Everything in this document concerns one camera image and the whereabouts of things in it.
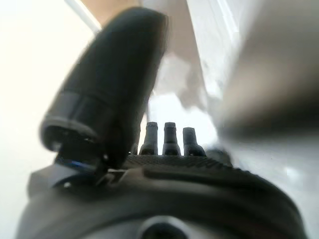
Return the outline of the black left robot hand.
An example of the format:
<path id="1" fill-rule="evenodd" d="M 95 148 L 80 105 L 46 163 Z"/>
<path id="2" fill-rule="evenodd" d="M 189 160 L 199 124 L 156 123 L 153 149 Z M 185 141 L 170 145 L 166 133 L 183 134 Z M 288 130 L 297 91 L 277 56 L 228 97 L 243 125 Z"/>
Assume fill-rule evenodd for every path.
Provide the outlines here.
<path id="1" fill-rule="evenodd" d="M 39 129 L 53 163 L 29 178 L 18 239 L 304 239 L 294 202 L 208 157 L 191 127 L 140 123 L 166 47 L 166 15 L 117 14 L 79 58 Z"/>

